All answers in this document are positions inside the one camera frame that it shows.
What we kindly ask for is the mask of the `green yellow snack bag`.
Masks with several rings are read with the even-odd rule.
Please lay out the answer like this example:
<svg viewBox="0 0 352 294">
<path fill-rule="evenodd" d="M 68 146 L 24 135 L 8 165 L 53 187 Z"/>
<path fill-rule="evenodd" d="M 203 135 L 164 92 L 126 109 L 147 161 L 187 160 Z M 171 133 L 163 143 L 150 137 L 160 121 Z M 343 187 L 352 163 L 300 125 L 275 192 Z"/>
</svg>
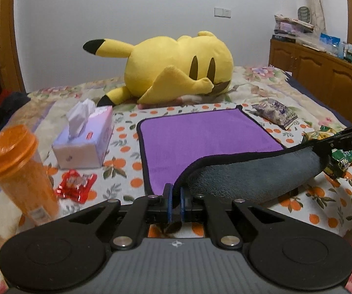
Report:
<svg viewBox="0 0 352 294">
<path fill-rule="evenodd" d="M 303 132 L 302 142 L 311 140 L 322 140 L 334 136 L 337 132 L 328 126 L 321 125 L 318 131 Z M 352 151 L 333 149 L 329 163 L 324 169 L 324 173 L 332 179 L 344 177 L 347 169 L 352 164 Z"/>
</svg>

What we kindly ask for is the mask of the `orange-print white cloth mat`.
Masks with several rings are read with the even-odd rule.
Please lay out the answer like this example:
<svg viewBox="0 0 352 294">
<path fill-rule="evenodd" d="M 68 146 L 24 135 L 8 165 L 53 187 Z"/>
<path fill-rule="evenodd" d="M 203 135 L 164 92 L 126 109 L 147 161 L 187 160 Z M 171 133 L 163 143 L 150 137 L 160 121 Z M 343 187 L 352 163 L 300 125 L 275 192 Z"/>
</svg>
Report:
<svg viewBox="0 0 352 294">
<path fill-rule="evenodd" d="M 84 204 L 69 198 L 60 202 L 66 216 L 108 198 L 119 198 L 124 204 L 143 196 L 143 168 L 138 144 L 137 124 L 146 118 L 187 115 L 216 110 L 230 110 L 235 104 L 207 104 L 125 111 L 114 115 L 116 123 L 103 166 L 94 169 L 94 185 Z M 339 179 L 322 173 L 309 183 L 270 201 L 272 210 L 306 221 L 343 235 L 352 228 L 352 165 Z"/>
</svg>

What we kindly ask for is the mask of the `orange plastic jar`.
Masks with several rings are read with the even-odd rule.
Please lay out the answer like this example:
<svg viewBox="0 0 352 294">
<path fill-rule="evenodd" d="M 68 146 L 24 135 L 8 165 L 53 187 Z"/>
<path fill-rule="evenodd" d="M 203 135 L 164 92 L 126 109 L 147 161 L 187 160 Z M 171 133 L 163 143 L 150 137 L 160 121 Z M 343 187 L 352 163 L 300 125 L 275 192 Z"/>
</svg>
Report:
<svg viewBox="0 0 352 294">
<path fill-rule="evenodd" d="M 24 125 L 0 132 L 0 188 L 37 226 L 54 220 L 59 213 L 38 146 L 36 135 Z"/>
</svg>

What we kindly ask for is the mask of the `red candy wrapper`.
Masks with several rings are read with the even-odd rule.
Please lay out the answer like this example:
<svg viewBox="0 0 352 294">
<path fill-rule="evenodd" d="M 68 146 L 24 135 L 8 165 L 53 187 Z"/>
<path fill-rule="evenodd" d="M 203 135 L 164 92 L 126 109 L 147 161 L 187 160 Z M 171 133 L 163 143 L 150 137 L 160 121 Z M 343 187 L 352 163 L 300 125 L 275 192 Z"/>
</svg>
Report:
<svg viewBox="0 0 352 294">
<path fill-rule="evenodd" d="M 62 181 L 55 189 L 55 195 L 84 204 L 97 178 L 97 174 L 80 174 L 77 170 L 71 169 L 62 174 Z"/>
</svg>

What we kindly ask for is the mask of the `pink tissue box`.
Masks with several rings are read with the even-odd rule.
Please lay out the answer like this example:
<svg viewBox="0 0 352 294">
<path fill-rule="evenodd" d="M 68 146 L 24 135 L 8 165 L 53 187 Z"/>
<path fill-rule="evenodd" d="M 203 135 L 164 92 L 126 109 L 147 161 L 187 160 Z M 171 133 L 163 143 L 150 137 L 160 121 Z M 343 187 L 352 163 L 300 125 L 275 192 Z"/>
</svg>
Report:
<svg viewBox="0 0 352 294">
<path fill-rule="evenodd" d="M 66 114 L 67 126 L 52 144 L 61 169 L 102 166 L 114 129 L 113 107 L 98 107 L 91 99 L 78 102 Z"/>
</svg>

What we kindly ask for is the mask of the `purple grey microfiber towel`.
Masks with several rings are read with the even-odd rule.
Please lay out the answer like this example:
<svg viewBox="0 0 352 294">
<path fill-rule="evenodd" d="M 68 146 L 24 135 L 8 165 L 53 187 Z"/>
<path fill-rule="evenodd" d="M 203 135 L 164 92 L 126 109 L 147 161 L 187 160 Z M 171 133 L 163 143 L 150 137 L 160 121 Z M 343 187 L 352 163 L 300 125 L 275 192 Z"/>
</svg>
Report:
<svg viewBox="0 0 352 294">
<path fill-rule="evenodd" d="M 258 204 L 320 174 L 330 150 L 316 141 L 284 147 L 241 107 L 148 118 L 137 132 L 147 194 L 167 183 L 174 198 L 189 191 Z"/>
</svg>

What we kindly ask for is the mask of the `white wall switch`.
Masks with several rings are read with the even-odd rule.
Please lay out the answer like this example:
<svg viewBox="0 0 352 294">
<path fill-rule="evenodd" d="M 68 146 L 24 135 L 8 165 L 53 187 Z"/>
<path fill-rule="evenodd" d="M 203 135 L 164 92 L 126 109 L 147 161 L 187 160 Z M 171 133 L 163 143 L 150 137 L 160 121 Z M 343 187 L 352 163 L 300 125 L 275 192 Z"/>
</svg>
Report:
<svg viewBox="0 0 352 294">
<path fill-rule="evenodd" d="M 231 18 L 231 10 L 220 8 L 220 7 L 215 7 L 214 8 L 214 16 L 230 19 Z"/>
</svg>

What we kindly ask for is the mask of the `bottles on cabinet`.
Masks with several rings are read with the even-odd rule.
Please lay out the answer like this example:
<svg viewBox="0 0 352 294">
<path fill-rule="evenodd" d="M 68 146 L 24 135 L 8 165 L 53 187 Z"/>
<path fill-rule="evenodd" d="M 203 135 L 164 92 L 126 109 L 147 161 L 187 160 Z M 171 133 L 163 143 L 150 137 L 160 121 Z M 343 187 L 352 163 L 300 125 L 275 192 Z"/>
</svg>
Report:
<svg viewBox="0 0 352 294">
<path fill-rule="evenodd" d="M 319 41 L 326 52 L 352 64 L 352 44 L 323 33 L 320 34 Z"/>
</svg>

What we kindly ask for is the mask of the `wooden cabinet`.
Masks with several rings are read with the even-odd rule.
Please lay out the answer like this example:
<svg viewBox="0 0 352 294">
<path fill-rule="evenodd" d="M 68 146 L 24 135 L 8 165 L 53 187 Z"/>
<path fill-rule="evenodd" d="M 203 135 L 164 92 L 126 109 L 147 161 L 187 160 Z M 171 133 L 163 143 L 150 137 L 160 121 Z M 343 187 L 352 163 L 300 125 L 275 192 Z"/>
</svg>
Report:
<svg viewBox="0 0 352 294">
<path fill-rule="evenodd" d="M 292 76 L 352 123 L 352 64 L 297 43 L 270 40 L 269 64 Z"/>
</svg>

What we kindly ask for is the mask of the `floral bed blanket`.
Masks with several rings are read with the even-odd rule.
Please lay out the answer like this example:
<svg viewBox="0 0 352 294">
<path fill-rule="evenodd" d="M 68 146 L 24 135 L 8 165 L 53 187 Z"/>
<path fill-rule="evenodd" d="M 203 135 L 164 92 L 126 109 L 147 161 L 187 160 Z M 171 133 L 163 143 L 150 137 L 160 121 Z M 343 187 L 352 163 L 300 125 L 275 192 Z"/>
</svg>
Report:
<svg viewBox="0 0 352 294">
<path fill-rule="evenodd" d="M 59 169 L 51 145 L 66 124 L 65 113 L 83 99 L 98 100 L 105 92 L 121 86 L 121 78 L 88 82 L 78 86 L 61 86 L 32 92 L 29 102 L 16 111 L 9 125 L 25 125 L 39 139 L 39 154 L 53 184 L 59 184 Z M 288 131 L 259 119 L 269 134 L 284 146 L 302 141 L 304 134 L 321 126 L 341 130 L 345 124 L 297 86 L 285 72 L 274 67 L 236 67 L 230 91 L 215 99 L 184 99 L 163 108 L 140 110 L 136 104 L 124 104 L 115 110 L 115 128 L 105 163 L 96 170 L 98 176 L 89 193 L 87 205 L 107 198 L 117 198 L 124 204 L 143 196 L 143 173 L 136 125 L 145 118 L 175 115 L 205 110 L 224 110 L 241 105 L 251 112 L 252 104 L 264 98 L 274 98 L 294 110 L 298 120 Z M 283 196 L 270 208 L 293 218 L 345 236 L 352 245 L 352 166 L 343 177 L 331 179 L 320 174 L 302 186 L 295 196 Z M 28 230 L 32 222 L 0 189 L 0 247 L 18 232 Z M 352 293 L 352 275 L 347 284 Z M 7 285 L 0 272 L 0 293 Z"/>
</svg>

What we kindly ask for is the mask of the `stack of books and papers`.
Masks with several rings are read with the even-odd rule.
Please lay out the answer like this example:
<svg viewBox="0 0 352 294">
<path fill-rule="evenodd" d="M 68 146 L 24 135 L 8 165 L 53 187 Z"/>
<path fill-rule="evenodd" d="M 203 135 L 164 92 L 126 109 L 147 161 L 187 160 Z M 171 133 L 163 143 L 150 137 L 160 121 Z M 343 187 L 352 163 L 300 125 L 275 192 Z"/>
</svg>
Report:
<svg viewBox="0 0 352 294">
<path fill-rule="evenodd" d="M 306 6 L 297 10 L 296 19 L 281 14 L 275 14 L 274 19 L 276 24 L 272 38 L 276 40 L 294 43 L 297 37 L 314 31 L 314 26 L 311 24 L 311 11 Z"/>
</svg>

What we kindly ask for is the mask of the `purple white snack packet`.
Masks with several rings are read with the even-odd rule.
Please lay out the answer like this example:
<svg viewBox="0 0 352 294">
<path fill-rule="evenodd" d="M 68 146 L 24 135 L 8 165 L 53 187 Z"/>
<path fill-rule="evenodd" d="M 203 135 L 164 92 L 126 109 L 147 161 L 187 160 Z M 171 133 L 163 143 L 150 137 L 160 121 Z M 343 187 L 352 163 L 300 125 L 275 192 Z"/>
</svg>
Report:
<svg viewBox="0 0 352 294">
<path fill-rule="evenodd" d="M 298 118 L 293 110 L 272 98 L 264 99 L 252 107 L 262 118 L 285 130 L 289 129 Z"/>
</svg>

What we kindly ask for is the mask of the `yellow Pikachu plush toy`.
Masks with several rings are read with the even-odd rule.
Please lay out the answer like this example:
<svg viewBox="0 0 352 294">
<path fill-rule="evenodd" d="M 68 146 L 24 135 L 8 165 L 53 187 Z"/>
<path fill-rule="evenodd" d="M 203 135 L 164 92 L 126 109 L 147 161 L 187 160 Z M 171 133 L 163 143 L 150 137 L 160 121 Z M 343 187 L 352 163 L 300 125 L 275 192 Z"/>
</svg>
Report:
<svg viewBox="0 0 352 294">
<path fill-rule="evenodd" d="M 124 86 L 106 93 L 99 106 L 118 106 L 133 98 L 141 105 L 156 105 L 182 96 L 217 96 L 228 90 L 233 77 L 230 50 L 209 31 L 178 39 L 158 36 L 137 45 L 95 39 L 83 49 L 95 56 L 127 60 Z"/>
</svg>

